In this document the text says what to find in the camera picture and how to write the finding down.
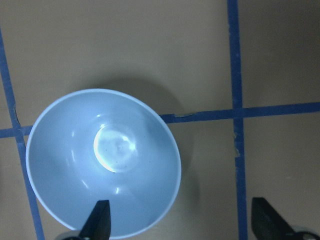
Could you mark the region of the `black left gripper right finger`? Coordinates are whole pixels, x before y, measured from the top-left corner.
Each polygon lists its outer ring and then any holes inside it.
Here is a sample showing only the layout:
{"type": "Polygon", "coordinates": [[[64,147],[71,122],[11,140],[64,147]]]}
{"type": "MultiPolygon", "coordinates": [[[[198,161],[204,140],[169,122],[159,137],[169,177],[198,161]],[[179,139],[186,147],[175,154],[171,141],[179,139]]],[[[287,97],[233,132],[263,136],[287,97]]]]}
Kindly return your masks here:
{"type": "Polygon", "coordinates": [[[263,197],[252,198],[251,229],[257,240],[297,240],[299,236],[263,197]]]}

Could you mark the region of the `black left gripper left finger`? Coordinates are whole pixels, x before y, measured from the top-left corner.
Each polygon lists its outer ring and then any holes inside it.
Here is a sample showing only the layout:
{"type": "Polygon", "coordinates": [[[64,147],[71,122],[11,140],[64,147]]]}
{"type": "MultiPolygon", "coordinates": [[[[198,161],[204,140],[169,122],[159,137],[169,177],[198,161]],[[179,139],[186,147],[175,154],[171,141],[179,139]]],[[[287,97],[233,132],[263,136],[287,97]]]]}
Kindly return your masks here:
{"type": "Polygon", "coordinates": [[[111,210],[109,200],[96,202],[87,221],[82,227],[80,240],[109,240],[111,236],[111,210]]]}

